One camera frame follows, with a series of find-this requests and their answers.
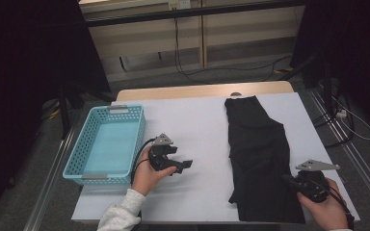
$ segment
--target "white table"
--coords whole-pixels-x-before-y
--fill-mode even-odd
[[[257,95],[269,117],[284,124],[291,149],[290,167],[313,159],[330,163],[300,97],[296,93]],[[226,97],[196,97],[119,101],[145,107],[145,138],[166,133],[178,147],[171,156],[178,161],[194,160],[181,175],[163,179],[147,197],[143,223],[240,222],[236,205],[229,204],[233,182],[227,142]],[[338,184],[350,211],[359,216],[336,171],[324,171]],[[120,203],[126,186],[85,186],[76,204],[73,220],[98,222],[112,203]],[[312,220],[306,212],[305,219]]]

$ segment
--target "fabric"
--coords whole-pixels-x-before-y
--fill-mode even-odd
[[[128,189],[127,195],[121,204],[110,205],[101,217],[98,223],[97,231],[127,231],[134,225],[140,223],[141,219],[137,217],[141,206],[145,201],[145,196],[134,190]]]
[[[268,117],[257,98],[227,99],[229,158],[242,221],[304,223],[296,193],[281,179],[290,174],[290,148],[282,124]]]

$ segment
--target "basket handle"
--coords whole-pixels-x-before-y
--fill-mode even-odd
[[[127,105],[112,105],[107,106],[107,109],[110,111],[111,114],[129,113]]]
[[[107,175],[82,175],[83,180],[106,180]]]

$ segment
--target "black pants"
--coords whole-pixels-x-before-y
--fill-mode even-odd
[[[267,115],[256,97],[227,99],[229,158],[242,221],[304,223],[302,207],[281,175],[290,172],[284,127]]]

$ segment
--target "wire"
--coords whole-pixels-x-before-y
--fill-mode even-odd
[[[137,170],[137,166],[141,163],[141,162],[139,162],[138,164],[137,164],[137,162],[138,162],[138,158],[141,156],[141,152],[143,152],[143,149],[146,147],[146,145],[147,144],[149,144],[150,142],[152,142],[152,141],[155,141],[155,139],[149,139],[148,141],[146,141],[144,144],[143,144],[143,146],[141,146],[140,147],[140,149],[138,150],[138,153],[137,153],[137,155],[136,155],[136,157],[135,157],[135,160],[134,160],[134,162],[133,162],[133,165],[132,165],[132,167],[131,167],[131,182],[130,182],[130,184],[132,185],[133,184],[133,182],[134,182],[134,176],[135,176],[135,171]]]
[[[177,20],[177,18],[174,19],[174,23],[175,23],[175,67],[176,67],[176,70],[178,71],[178,73],[182,74],[183,76],[185,76],[190,81],[211,85],[212,83],[208,83],[208,82],[201,81],[201,80],[195,80],[195,79],[190,78],[190,76],[201,73],[201,72],[204,72],[204,71],[210,71],[210,70],[242,70],[242,71],[248,71],[248,70],[262,69],[262,68],[266,68],[266,67],[271,66],[272,71],[269,74],[269,76],[267,76],[265,79],[262,80],[262,82],[264,82],[264,81],[268,80],[273,75],[276,63],[278,63],[278,62],[280,62],[284,59],[292,57],[291,55],[284,56],[282,58],[279,58],[279,59],[271,62],[270,64],[265,64],[265,65],[262,65],[262,66],[252,67],[252,68],[217,67],[217,68],[206,68],[206,69],[202,69],[202,70],[197,70],[195,72],[186,73],[182,68],[180,55],[179,55],[179,39],[178,39],[179,29],[178,29],[178,20]]]
[[[350,108],[350,104],[348,103],[348,99],[347,99],[347,96],[345,94],[344,95],[344,100],[348,106],[348,108]],[[347,119],[348,121],[350,122],[350,126],[353,130],[355,130],[355,125],[354,125],[354,119],[352,117],[352,115],[350,114],[350,116],[347,116]],[[337,146],[337,145],[341,145],[343,143],[346,143],[348,141],[350,141],[353,137],[354,137],[354,133],[350,133],[350,135],[347,135],[345,134],[346,136],[346,139],[343,139],[342,141],[339,141],[337,143],[334,143],[334,144],[330,144],[330,145],[324,145],[325,148],[328,148],[328,147],[334,147],[334,146]]]
[[[145,161],[149,161],[149,159],[143,159],[142,161],[138,162],[137,165],[135,166],[134,172],[137,171],[138,166]]]
[[[308,179],[308,181],[311,182],[312,184],[316,185],[317,187],[319,187],[320,189],[322,189],[326,193],[328,193],[332,198],[334,198],[341,205],[341,207],[344,210],[344,213],[346,214],[346,217],[347,217],[348,228],[350,228],[351,230],[354,230],[354,217],[353,217],[353,215],[351,215],[351,211],[348,209],[347,205],[345,204],[344,199],[342,198],[341,194],[336,189],[334,189],[330,186],[329,186],[329,189],[334,190],[337,193],[337,195],[332,193],[330,190],[327,190],[326,188],[324,188],[322,185],[318,184],[315,181],[312,181],[310,179]]]
[[[179,56],[178,19],[175,18],[174,22],[175,22],[175,67],[176,67],[176,70],[178,71],[178,73],[182,74],[183,76],[185,76],[190,81],[211,85],[211,83],[209,83],[209,82],[205,82],[205,81],[201,81],[201,80],[195,80],[195,79],[190,78],[189,75],[186,74],[184,72],[184,70],[182,69],[181,59],[180,59],[180,56]]]
[[[342,107],[342,109],[344,109],[346,112],[348,112],[350,115],[352,115],[352,116],[355,116],[357,119],[359,119],[361,122],[363,122],[369,129],[370,129],[370,125],[367,123],[367,122],[365,122],[364,120],[362,120],[358,115],[356,115],[356,114],[354,114],[353,112],[351,112],[349,109],[347,109],[347,108],[345,108],[339,101],[337,101],[334,97],[332,98],[333,100],[335,100],[341,107]],[[344,120],[342,119],[342,117],[341,117],[341,122],[343,123],[343,125],[345,126],[345,127],[347,127],[347,129],[348,130],[350,130],[352,133],[354,133],[356,136],[358,136],[358,137],[360,137],[360,138],[362,138],[362,139],[364,139],[364,140],[368,140],[368,141],[370,141],[370,138],[365,138],[365,137],[363,137],[362,135],[360,135],[360,134],[358,134],[358,133],[356,133],[355,132],[355,129],[353,128],[350,128],[345,122],[344,122]]]

